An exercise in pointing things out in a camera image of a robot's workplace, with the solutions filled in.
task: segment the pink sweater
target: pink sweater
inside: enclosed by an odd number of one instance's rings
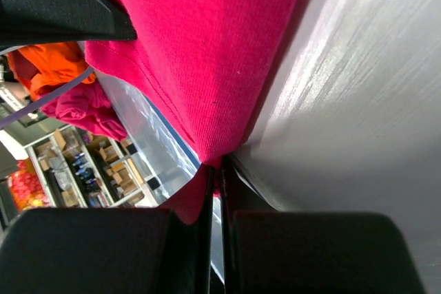
[[[112,104],[98,81],[92,84],[78,84],[43,106],[41,110],[50,117],[93,134],[115,140],[127,138],[124,126],[116,116]]]
[[[203,162],[245,139],[296,0],[119,0],[139,39],[90,41],[96,69],[137,86]]]

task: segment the strap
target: strap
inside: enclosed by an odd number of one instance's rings
[[[88,76],[90,76],[93,73],[94,69],[92,67],[89,67],[82,73],[80,76],[72,79],[70,82],[60,86],[56,90],[50,92],[49,94],[46,94],[45,96],[41,97],[39,100],[30,103],[29,105],[25,106],[24,108],[21,108],[17,110],[15,113],[12,113],[11,115],[0,119],[0,129],[3,129],[6,125],[11,124],[12,122],[19,120],[25,115],[28,115],[29,113],[32,113],[33,111],[39,109],[40,107],[43,107],[45,104],[49,103],[50,101],[54,100],[55,98],[58,98],[63,93],[66,93],[73,87],[77,86],[79,83],[84,81]]]

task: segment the bottle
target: bottle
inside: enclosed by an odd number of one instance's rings
[[[86,186],[91,188],[93,192],[100,192],[101,188],[98,184],[98,180],[96,178],[88,179],[85,181]]]
[[[75,156],[75,160],[81,160],[80,164],[81,164],[81,163],[86,163],[86,162],[87,162],[87,160],[86,160],[86,158],[85,158],[85,156],[84,156],[84,153],[77,154],[77,155]]]
[[[75,162],[72,163],[72,165],[74,166],[75,169],[79,168],[82,164],[83,164],[83,161],[80,158],[75,160]]]
[[[80,168],[80,170],[78,170],[75,173],[81,180],[87,180],[87,179],[91,179],[94,176],[93,171],[90,168]]]

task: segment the store shelf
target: store shelf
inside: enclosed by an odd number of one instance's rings
[[[65,169],[66,174],[68,175],[70,182],[72,183],[72,189],[74,191],[74,194],[76,196],[76,199],[78,200],[80,207],[87,207],[88,204],[85,201],[85,198],[79,188],[78,182],[76,181],[74,174],[72,173],[72,170],[65,158],[65,156],[63,155],[63,152],[60,150],[60,147],[57,144],[57,141],[55,140],[54,136],[50,136],[49,137],[50,142],[52,143],[52,145],[55,148],[55,152],[61,157],[62,159],[62,163],[63,163],[63,168]]]
[[[61,131],[64,131],[64,130],[70,128],[70,127],[71,127],[70,125],[65,125],[64,127],[60,127],[60,128],[59,128],[59,131],[60,131],[60,132],[61,132]],[[41,138],[32,141],[30,144],[24,145],[23,148],[26,149],[26,148],[28,148],[28,147],[35,146],[36,144],[38,144],[38,143],[40,143],[40,142],[42,142],[42,141],[44,141],[44,140],[50,138],[50,137],[53,136],[53,135],[54,135],[54,132],[51,132],[50,134],[46,134],[45,136],[42,136]]]
[[[126,196],[124,196],[123,198],[121,198],[120,200],[116,201],[112,206],[110,206],[111,208],[117,208],[119,206],[121,206],[122,204],[128,202],[130,199],[132,199],[134,196],[136,196],[137,194],[140,193],[144,193],[142,189],[137,188],[134,189],[133,191],[131,191],[130,193],[128,193]]]
[[[32,161],[32,164],[34,165],[35,172],[37,173],[37,177],[39,178],[41,186],[43,187],[44,193],[49,198],[50,205],[52,207],[56,207],[57,202],[55,200],[54,195],[52,194],[52,190],[48,184],[48,181],[46,180],[46,176],[40,166],[40,162],[37,158],[37,155],[35,154],[34,149],[31,146],[31,147],[26,148],[26,151],[30,157],[30,160]]]
[[[109,204],[109,206],[114,204],[115,200],[112,194],[110,193],[109,188],[107,187],[107,182],[102,177],[101,171],[98,169],[98,167],[96,167],[95,161],[93,157],[90,155],[90,152],[86,147],[86,145],[84,144],[83,139],[78,133],[78,130],[76,129],[76,127],[71,127],[71,128],[72,128],[72,133],[74,134],[75,138],[78,141],[78,144],[80,145],[81,151],[84,153],[85,159],[88,161],[89,165],[91,166],[94,172],[95,178],[98,179],[99,182],[101,183],[100,188],[104,191],[104,196],[105,199],[107,200],[107,203]]]
[[[153,194],[152,190],[150,189],[149,185],[144,185],[145,184],[144,182],[139,182],[138,180],[136,180],[137,176],[133,172],[132,165],[129,162],[130,157],[127,157],[127,156],[124,155],[124,153],[121,150],[119,144],[115,140],[109,138],[109,141],[110,141],[110,144],[115,149],[116,155],[118,155],[118,157],[120,159],[122,159],[122,162],[124,162],[124,165],[125,165],[128,173],[129,173],[129,176],[136,183],[138,188],[142,190],[142,192],[144,193],[145,198],[147,198],[148,201],[150,202],[151,207],[157,206],[158,202],[156,201],[156,198],[154,197],[154,194]]]

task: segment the shelf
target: shelf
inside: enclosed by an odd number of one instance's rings
[[[140,188],[134,189],[133,191],[131,191],[130,193],[128,193],[126,196],[122,197],[121,199],[119,199],[118,201],[116,201],[112,206],[110,206],[111,208],[117,208],[119,206],[121,206],[122,204],[128,202],[130,199],[132,199],[134,196],[136,196],[137,194],[143,193],[143,190]]]
[[[97,155],[90,154],[92,157],[94,164],[96,165],[96,168],[98,169],[98,172],[100,173],[101,177],[104,179],[105,185],[107,185],[107,188],[109,189],[110,196],[112,197],[113,201],[118,201],[119,196],[116,191],[116,188],[111,184],[111,181],[113,178],[110,178],[103,169],[107,166],[107,163],[103,160],[101,160]]]
[[[34,165],[35,172],[37,173],[37,177],[39,178],[41,186],[43,187],[44,193],[49,198],[50,205],[52,207],[57,207],[57,203],[55,201],[55,197],[52,194],[52,190],[50,189],[48,181],[46,180],[46,176],[45,176],[45,174],[44,174],[44,172],[43,172],[43,170],[42,170],[42,168],[40,166],[40,162],[39,162],[39,160],[37,158],[37,155],[35,154],[34,149],[31,146],[31,147],[28,147],[26,149],[26,151],[27,151],[27,153],[28,153],[28,155],[30,157],[30,160],[32,161],[32,164]]]
[[[136,183],[136,186],[138,186],[138,188],[142,190],[142,192],[144,193],[144,196],[150,201],[152,207],[157,206],[158,202],[156,201],[156,198],[154,197],[154,194],[153,194],[152,190],[150,189],[149,185],[145,185],[144,182],[138,182],[136,180],[136,176],[135,176],[135,174],[133,172],[133,169],[132,169],[132,166],[131,166],[131,164],[129,162],[130,158],[127,158],[124,155],[123,151],[121,151],[121,148],[119,147],[119,144],[115,140],[109,138],[109,141],[110,141],[110,144],[115,149],[116,155],[118,155],[118,157],[120,159],[123,159],[124,165],[125,165],[128,173],[129,173],[129,176]]]
[[[101,175],[101,171],[96,167],[95,165],[95,161],[93,159],[93,157],[90,155],[90,152],[88,150],[88,148],[86,147],[86,145],[83,142],[83,139],[80,137],[80,134],[78,133],[78,130],[76,129],[76,127],[72,127],[72,133],[74,134],[75,138],[78,140],[78,144],[80,145],[81,151],[84,153],[84,156],[86,158],[86,160],[88,161],[89,165],[91,166],[95,178],[99,180],[100,182],[100,188],[103,190],[104,192],[104,196],[105,199],[107,200],[107,203],[110,205],[115,203],[115,200],[112,196],[112,194],[109,191],[109,188],[107,187],[107,183],[106,181],[104,181],[104,178]]]
[[[71,127],[71,125],[65,125],[63,127],[58,128],[58,130],[60,132],[66,130],[67,128]],[[35,146],[37,143],[40,143],[41,141],[44,141],[48,138],[50,138],[51,136],[54,135],[54,132],[51,132],[50,134],[46,134],[45,136],[42,136],[41,138],[38,138],[37,140],[32,141],[30,144],[24,145],[23,148],[28,148],[31,146]]]
[[[83,194],[81,193],[81,190],[79,188],[79,184],[76,181],[74,174],[72,173],[72,170],[69,166],[69,163],[67,162],[66,158],[63,155],[63,152],[60,150],[60,147],[58,146],[57,141],[55,140],[55,137],[50,136],[49,139],[50,139],[50,142],[52,143],[52,145],[54,146],[56,153],[61,157],[61,160],[63,163],[63,168],[66,169],[66,174],[68,175],[70,182],[72,183],[72,188],[75,193],[76,199],[78,200],[78,202],[80,204],[80,207],[87,207],[88,204],[85,201]]]

